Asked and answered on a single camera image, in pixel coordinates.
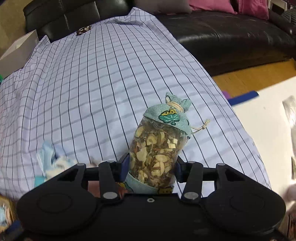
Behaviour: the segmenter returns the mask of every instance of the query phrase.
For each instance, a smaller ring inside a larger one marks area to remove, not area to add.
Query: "wooden floor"
[[[294,60],[266,64],[214,76],[213,79],[223,91],[232,97],[266,87],[296,76]]]
[[[31,0],[5,0],[0,5],[0,56],[16,39],[26,34],[22,10],[29,2]]]

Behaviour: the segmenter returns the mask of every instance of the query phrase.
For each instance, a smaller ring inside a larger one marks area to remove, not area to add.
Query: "metal bolt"
[[[115,192],[105,192],[104,194],[103,194],[103,197],[105,198],[105,199],[115,199],[115,198],[117,198],[118,197],[118,195],[117,195],[117,193],[115,193]]]
[[[148,198],[147,202],[154,202],[155,200],[153,198]]]
[[[184,197],[189,200],[195,200],[196,198],[198,198],[198,196],[199,195],[196,192],[187,192],[184,194]]]

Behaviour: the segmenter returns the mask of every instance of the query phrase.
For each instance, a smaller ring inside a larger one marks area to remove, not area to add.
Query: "embroidered patch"
[[[176,122],[180,121],[180,116],[173,108],[162,112],[158,118],[165,124],[171,124],[172,126],[175,126]]]

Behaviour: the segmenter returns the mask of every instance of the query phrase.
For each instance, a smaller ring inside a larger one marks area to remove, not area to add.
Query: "sofa cushion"
[[[191,13],[188,0],[135,0],[135,7],[150,14]]]
[[[210,73],[289,59],[295,41],[268,21],[221,12],[157,18]]]
[[[268,20],[266,0],[238,0],[239,13]]]
[[[24,8],[26,31],[61,39],[106,18],[127,15],[133,0],[33,0]]]

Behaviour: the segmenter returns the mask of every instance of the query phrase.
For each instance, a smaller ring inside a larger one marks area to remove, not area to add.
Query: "drawstring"
[[[183,108],[182,106],[180,106],[177,102],[170,101],[170,98],[169,98],[169,97],[166,97],[166,98],[165,98],[165,101],[166,101],[166,104],[167,104],[168,106],[171,106],[171,107],[177,109],[178,111],[184,113],[184,108]],[[204,123],[201,127],[199,127],[199,128],[197,128],[197,127],[192,127],[192,126],[191,126],[192,129],[196,130],[195,132],[192,132],[191,134],[195,134],[195,133],[197,133],[197,132],[199,132],[199,131],[201,131],[201,130],[206,129],[206,128],[207,128],[207,125],[209,124],[209,122],[210,122],[210,120],[209,120],[209,119],[206,119],[206,120],[205,120],[205,123]]]
[[[197,133],[197,132],[199,132],[199,131],[201,131],[201,130],[206,129],[207,124],[209,124],[209,122],[210,122],[210,120],[209,120],[209,119],[206,119],[206,120],[205,120],[205,123],[204,123],[201,127],[199,127],[199,128],[196,128],[196,127],[192,127],[192,126],[191,126],[192,129],[196,130],[195,132],[192,132],[192,134],[195,134],[195,133]]]

